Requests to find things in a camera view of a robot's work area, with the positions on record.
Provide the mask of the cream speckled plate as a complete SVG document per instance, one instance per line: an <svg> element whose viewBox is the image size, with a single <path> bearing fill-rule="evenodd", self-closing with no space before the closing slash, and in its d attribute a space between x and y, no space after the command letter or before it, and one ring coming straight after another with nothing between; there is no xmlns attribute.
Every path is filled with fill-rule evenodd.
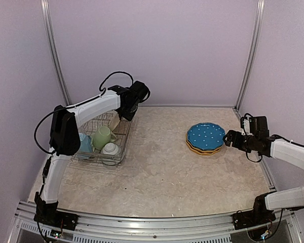
<svg viewBox="0 0 304 243"><path fill-rule="evenodd" d="M109 129L113 132L116 129L116 127L118 126L118 124L120 123L120 121L121 121L121 118L120 118L119 114L115 113L113 115L113 117L111 118L111 120L109 121L109 124L108 124Z"/></svg>

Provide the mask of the blue dotted plate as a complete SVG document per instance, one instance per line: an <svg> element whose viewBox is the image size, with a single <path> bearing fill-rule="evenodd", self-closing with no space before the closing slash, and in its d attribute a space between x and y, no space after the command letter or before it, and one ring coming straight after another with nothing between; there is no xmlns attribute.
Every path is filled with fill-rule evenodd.
<svg viewBox="0 0 304 243"><path fill-rule="evenodd" d="M189 128L187 140L200 149L216 149L223 145L225 130L218 124L198 123Z"/></svg>

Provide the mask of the yellow dotted plate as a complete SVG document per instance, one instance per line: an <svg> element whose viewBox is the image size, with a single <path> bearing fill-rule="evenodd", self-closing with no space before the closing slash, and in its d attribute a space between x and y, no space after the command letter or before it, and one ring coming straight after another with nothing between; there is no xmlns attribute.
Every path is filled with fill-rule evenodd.
<svg viewBox="0 0 304 243"><path fill-rule="evenodd" d="M188 146L188 148L193 153L198 154L198 155L202 155L202 156L214 155L214 154L220 152L220 150L221 150L221 147L217 148L216 150L211 150L211 151L198 150L198 149L196 149L194 147L190 147L190 146Z"/></svg>
<svg viewBox="0 0 304 243"><path fill-rule="evenodd" d="M200 149L200 148L192 146L192 144L188 140L186 140L185 142L186 142L187 146L190 148L190 150L195 150L198 153L213 153L213 152L219 151L222 148L222 146L220 146L215 149Z"/></svg>

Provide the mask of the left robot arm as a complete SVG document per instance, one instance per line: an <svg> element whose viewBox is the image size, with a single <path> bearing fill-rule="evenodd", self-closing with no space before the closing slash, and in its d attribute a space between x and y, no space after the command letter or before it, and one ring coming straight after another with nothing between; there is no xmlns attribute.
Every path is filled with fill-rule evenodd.
<svg viewBox="0 0 304 243"><path fill-rule="evenodd" d="M138 105L150 97L146 84L132 80L131 85L122 87L114 85L105 88L99 86L100 94L80 103L58 105L42 120L52 118L50 128L50 149L41 150L48 155L42 172L42 186L36 192L34 201L36 211L34 220L38 223L55 227L71 223L75 226L78 216L57 210L58 193L68 160L75 155L81 146L79 128L89 120L109 111L116 111L119 118L131 121Z"/></svg>

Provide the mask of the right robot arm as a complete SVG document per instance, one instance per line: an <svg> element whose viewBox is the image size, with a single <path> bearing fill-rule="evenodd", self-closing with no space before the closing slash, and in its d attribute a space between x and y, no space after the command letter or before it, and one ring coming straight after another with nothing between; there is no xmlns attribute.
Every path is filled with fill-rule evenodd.
<svg viewBox="0 0 304 243"><path fill-rule="evenodd" d="M276 166L269 166L269 172L278 188L256 197L249 213L252 224L261 224L276 209L304 208L304 145L270 135L267 129L249 133L230 130L223 141L246 154L257 152L266 164L277 162Z"/></svg>

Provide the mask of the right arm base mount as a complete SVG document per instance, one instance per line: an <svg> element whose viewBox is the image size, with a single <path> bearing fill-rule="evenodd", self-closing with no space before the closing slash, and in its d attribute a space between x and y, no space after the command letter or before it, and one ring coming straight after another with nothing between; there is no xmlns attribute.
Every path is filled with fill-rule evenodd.
<svg viewBox="0 0 304 243"><path fill-rule="evenodd" d="M276 220L273 212L255 214L253 210L237 211L232 214L233 224L235 230L250 228L261 224L270 223Z"/></svg>

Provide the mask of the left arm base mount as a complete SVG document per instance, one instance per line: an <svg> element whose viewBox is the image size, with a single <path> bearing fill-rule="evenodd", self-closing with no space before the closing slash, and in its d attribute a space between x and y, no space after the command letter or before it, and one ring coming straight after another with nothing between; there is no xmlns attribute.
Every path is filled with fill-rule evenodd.
<svg viewBox="0 0 304 243"><path fill-rule="evenodd" d="M56 211L46 216L36 213L34 221L60 229L75 231L78 218L79 216L77 214Z"/></svg>

